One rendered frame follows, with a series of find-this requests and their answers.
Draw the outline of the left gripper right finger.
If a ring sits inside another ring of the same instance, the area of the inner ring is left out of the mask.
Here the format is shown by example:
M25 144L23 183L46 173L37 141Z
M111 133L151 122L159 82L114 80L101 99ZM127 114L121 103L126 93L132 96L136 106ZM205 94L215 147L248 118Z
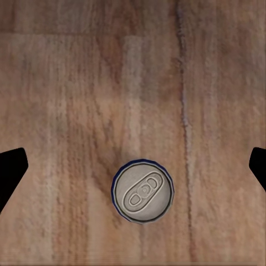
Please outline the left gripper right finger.
M258 147L253 148L249 167L266 191L266 149Z

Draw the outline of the can of soda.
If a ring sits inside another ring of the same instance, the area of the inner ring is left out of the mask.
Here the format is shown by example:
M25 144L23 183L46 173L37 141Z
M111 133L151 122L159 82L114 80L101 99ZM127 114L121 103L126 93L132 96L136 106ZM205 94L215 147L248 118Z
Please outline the can of soda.
M175 194L172 178L156 161L133 160L122 166L111 185L112 202L127 220L148 224L170 209Z

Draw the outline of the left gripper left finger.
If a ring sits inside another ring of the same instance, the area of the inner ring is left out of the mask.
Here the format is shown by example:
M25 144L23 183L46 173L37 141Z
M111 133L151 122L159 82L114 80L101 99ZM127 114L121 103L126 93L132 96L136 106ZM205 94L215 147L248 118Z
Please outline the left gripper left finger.
M0 154L0 213L29 168L23 147Z

